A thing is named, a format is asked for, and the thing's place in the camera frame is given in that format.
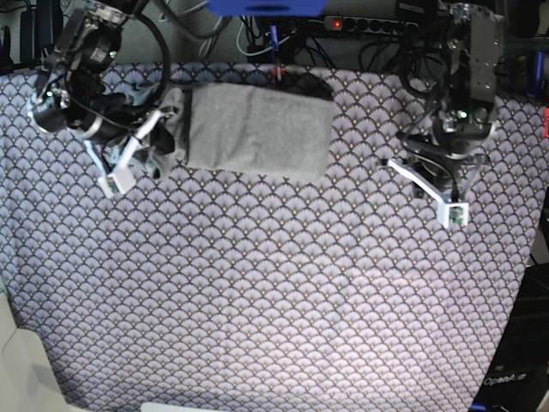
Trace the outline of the light grey T-shirt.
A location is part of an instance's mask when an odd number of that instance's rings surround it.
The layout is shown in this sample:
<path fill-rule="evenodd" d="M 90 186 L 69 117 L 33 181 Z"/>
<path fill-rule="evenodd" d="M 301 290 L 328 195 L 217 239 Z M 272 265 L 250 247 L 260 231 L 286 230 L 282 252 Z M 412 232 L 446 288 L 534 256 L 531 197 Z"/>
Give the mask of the light grey T-shirt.
<path fill-rule="evenodd" d="M 335 102 L 332 88 L 304 76 L 286 88 L 235 83 L 172 84 L 161 105 L 175 151 L 160 156 L 145 138 L 132 164 L 153 178 L 177 161 L 187 167 L 313 182 L 329 165 Z"/>

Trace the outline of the red clamp at right edge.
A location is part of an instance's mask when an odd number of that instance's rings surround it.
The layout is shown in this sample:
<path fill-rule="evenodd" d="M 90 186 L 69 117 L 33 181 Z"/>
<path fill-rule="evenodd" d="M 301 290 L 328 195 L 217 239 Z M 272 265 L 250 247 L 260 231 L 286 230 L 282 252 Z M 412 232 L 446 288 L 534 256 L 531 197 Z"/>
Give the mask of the red clamp at right edge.
<path fill-rule="evenodd" d="M 544 137 L 549 137 L 549 107 L 546 107 L 544 112 Z"/>

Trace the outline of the red black table clamp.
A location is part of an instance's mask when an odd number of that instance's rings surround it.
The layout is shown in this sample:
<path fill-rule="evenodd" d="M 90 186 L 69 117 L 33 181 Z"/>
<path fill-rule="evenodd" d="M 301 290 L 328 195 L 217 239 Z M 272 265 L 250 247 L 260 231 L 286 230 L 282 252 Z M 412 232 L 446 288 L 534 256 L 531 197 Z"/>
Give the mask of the red black table clamp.
<path fill-rule="evenodd" d="M 283 65 L 276 64 L 271 70 L 272 84 L 274 88 L 281 88 L 284 82 L 285 69 Z"/>

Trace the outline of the fan-patterned purple tablecloth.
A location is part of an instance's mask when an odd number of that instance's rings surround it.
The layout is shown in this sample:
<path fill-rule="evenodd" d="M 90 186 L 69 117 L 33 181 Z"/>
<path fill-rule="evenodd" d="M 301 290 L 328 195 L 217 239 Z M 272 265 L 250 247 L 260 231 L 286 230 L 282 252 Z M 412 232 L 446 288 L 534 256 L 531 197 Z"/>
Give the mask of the fan-patterned purple tablecloth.
<path fill-rule="evenodd" d="M 379 163 L 422 104 L 395 76 L 334 91 L 316 183 L 176 166 L 109 200 L 68 131 L 1 80 L 1 275 L 68 402 L 464 411 L 509 322 L 548 186 L 544 107 L 502 96 L 465 227 Z"/>

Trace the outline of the black power strip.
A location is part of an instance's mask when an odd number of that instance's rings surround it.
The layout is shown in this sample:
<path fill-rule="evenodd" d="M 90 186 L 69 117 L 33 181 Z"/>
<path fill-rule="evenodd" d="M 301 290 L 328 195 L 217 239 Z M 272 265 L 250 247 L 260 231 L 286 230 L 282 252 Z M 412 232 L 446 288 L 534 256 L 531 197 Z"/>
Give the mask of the black power strip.
<path fill-rule="evenodd" d="M 401 35 L 412 33 L 419 28 L 415 22 L 379 20 L 364 17 L 341 17 L 327 15 L 323 18 L 326 30 L 342 33 L 367 33 Z"/>

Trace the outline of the black OpenArm box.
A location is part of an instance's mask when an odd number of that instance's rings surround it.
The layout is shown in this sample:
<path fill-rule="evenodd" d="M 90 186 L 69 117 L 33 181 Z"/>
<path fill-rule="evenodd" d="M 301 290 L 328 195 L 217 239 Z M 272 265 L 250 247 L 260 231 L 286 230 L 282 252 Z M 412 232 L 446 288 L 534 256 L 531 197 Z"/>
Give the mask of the black OpenArm box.
<path fill-rule="evenodd" d="M 548 265 L 526 269 L 479 397 L 490 411 L 536 411 L 548 402 Z"/>

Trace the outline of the white board at corner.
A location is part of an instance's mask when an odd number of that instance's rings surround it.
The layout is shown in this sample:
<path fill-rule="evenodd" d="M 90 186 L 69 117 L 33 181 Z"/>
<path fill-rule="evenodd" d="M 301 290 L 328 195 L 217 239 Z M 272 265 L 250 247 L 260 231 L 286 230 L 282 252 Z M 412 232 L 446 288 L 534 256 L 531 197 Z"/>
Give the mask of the white board at corner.
<path fill-rule="evenodd" d="M 1 410 L 67 411 L 38 336 L 16 326 L 1 294 Z"/>

